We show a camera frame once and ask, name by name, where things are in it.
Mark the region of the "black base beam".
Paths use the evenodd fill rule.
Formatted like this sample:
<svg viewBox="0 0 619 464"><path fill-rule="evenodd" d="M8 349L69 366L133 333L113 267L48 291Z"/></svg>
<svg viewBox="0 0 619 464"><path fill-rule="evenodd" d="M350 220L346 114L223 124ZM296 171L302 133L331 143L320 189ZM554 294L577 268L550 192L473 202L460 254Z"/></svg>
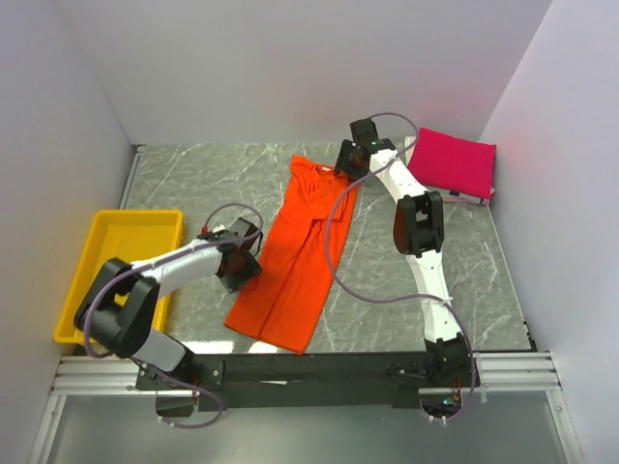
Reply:
<svg viewBox="0 0 619 464"><path fill-rule="evenodd" d="M184 378L228 408L421 406L423 390L475 389L475 362L428 352L196 355Z"/></svg>

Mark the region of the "folded white t shirt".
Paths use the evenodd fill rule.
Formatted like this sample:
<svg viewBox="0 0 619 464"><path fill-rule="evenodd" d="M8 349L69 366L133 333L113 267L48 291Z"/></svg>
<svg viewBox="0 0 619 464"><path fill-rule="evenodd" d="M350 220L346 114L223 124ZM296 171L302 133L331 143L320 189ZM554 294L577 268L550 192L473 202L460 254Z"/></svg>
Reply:
<svg viewBox="0 0 619 464"><path fill-rule="evenodd" d="M416 146L416 136L406 136L404 138L404 146L407 148L407 150L405 151L405 154L403 155L404 163L408 165L414 155L414 150ZM480 206L488 206L490 203L489 199L483 199L481 197L473 196L473 195L466 194L463 192L458 192L455 190L447 190L444 188L437 188L437 187L432 187L432 186L427 186L427 189L439 191L445 202L467 203L467 204L480 205Z"/></svg>

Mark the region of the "aluminium frame rail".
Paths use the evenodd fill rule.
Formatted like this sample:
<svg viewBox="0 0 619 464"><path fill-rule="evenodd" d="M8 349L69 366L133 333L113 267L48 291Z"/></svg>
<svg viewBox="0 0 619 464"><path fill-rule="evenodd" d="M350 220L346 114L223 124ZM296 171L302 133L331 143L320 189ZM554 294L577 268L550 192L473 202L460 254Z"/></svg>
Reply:
<svg viewBox="0 0 619 464"><path fill-rule="evenodd" d="M549 353L477 353L481 392L557 392L561 382ZM52 395L138 394L138 367L115 358L95 360L63 357L57 367Z"/></svg>

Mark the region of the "folded magenta t shirt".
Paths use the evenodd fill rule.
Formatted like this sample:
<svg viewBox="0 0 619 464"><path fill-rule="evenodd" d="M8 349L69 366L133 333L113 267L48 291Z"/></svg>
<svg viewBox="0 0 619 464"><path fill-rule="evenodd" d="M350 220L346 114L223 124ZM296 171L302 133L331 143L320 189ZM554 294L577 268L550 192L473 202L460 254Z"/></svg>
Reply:
<svg viewBox="0 0 619 464"><path fill-rule="evenodd" d="M496 146L421 128L408 169L424 186L488 204Z"/></svg>

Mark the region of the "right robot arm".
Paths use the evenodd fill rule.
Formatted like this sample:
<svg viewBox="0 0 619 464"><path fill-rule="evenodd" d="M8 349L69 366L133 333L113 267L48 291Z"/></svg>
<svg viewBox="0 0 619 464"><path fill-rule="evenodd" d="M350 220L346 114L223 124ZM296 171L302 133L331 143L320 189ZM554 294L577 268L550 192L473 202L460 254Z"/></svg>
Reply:
<svg viewBox="0 0 619 464"><path fill-rule="evenodd" d="M410 143L397 150L388 138L381 138L372 117L350 124L351 137L342 141L335 165L337 174L344 174L352 183L336 200L338 206L355 187L375 178L395 201L393 240L415 279L416 294L375 299L350 289L337 276L330 257L329 242L334 213L326 225L324 254L329 270L338 286L354 298L375 305L400 303L419 299L425 324L427 360L422 375L432 384L445 386L464 370L470 373L470 388L477 382L477 367L473 344L465 325L454 311L443 271L445 240L444 207L441 194L424 187L402 161Z"/></svg>

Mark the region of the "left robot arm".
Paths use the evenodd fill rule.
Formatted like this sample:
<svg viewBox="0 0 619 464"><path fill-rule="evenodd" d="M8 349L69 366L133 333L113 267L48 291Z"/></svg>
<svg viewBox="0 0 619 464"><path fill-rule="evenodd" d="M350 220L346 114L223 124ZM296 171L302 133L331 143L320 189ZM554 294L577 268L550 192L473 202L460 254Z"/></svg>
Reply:
<svg viewBox="0 0 619 464"><path fill-rule="evenodd" d="M185 284L216 276L230 293L261 273L251 249L263 233L239 217L229 227L205 228L187 245L141 261L107 260L83 298L74 325L112 355L159 370L173 389L193 376L192 351L154 327L156 306Z"/></svg>

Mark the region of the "yellow plastic tray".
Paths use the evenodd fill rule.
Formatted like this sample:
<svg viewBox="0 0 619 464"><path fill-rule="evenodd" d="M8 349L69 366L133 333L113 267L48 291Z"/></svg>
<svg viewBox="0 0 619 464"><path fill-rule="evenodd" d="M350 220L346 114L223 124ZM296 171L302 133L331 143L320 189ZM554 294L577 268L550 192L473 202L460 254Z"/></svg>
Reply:
<svg viewBox="0 0 619 464"><path fill-rule="evenodd" d="M183 238L180 210L100 210L89 228L69 286L53 339L59 344L82 344L83 333L74 316L105 261L144 260L177 248Z"/></svg>

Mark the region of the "orange t shirt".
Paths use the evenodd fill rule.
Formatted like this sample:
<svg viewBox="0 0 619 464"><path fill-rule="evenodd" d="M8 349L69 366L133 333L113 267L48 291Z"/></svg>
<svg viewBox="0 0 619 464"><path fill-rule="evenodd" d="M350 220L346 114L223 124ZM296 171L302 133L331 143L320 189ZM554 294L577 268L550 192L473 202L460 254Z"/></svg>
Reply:
<svg viewBox="0 0 619 464"><path fill-rule="evenodd" d="M358 190L331 166L294 156L283 204L258 259L261 274L242 289L224 325L303 353L316 328L348 237Z"/></svg>

